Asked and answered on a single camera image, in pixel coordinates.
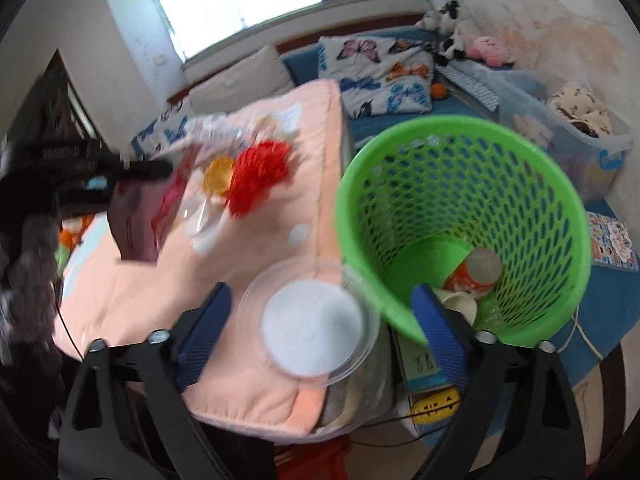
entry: clear plastic storage bin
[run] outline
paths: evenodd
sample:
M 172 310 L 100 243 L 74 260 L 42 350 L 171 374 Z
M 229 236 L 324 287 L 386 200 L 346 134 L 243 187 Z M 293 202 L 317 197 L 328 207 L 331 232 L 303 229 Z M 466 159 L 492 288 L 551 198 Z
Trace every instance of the clear plastic storage bin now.
M 594 139 L 546 105 L 567 83 L 565 79 L 530 70 L 494 72 L 493 76 L 500 123 L 545 150 L 569 176 L 583 203 L 603 198 L 632 147 L 629 126 L 609 111 L 613 135 Z

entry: pink butterfly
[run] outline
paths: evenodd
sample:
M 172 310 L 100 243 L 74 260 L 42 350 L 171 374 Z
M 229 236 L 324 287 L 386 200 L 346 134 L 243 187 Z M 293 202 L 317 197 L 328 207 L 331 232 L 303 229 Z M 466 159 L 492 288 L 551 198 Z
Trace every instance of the pink butterfly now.
M 378 57 L 378 44 L 373 40 L 348 40 L 344 42 L 344 47 L 335 59 L 346 59 L 351 56 L 358 56 L 358 54 L 364 54 L 374 63 L 380 63 Z

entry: pink plush toy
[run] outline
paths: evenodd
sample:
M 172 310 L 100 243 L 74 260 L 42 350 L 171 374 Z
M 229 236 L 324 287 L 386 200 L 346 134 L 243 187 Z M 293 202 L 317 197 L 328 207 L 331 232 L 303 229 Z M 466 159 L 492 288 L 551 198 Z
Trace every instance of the pink plush toy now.
M 477 38 L 473 45 L 466 50 L 467 57 L 482 59 L 491 68 L 500 68 L 502 65 L 515 63 L 509 47 L 501 40 L 491 36 Z

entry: sofa backrest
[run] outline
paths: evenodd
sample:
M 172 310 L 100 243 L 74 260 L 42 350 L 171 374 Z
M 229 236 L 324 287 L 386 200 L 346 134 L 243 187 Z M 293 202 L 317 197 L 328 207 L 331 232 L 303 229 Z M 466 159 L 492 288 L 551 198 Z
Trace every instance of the sofa backrest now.
M 374 30 L 372 32 L 362 32 L 356 36 L 381 36 L 383 38 L 405 38 L 416 41 L 434 41 L 435 34 L 425 32 L 415 27 L 393 28 L 391 30 Z M 290 54 L 280 56 L 286 65 L 291 78 L 296 86 L 300 86 L 314 79 L 318 79 L 318 44 L 304 48 Z

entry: red crumpled object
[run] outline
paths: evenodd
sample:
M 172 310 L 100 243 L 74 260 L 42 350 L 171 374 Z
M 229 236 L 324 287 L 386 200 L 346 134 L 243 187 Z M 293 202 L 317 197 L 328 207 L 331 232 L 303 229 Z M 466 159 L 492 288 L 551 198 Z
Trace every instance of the red crumpled object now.
M 270 190 L 290 177 L 292 147 L 279 140 L 264 140 L 238 156 L 225 205 L 232 216 L 244 216 L 267 199 Z

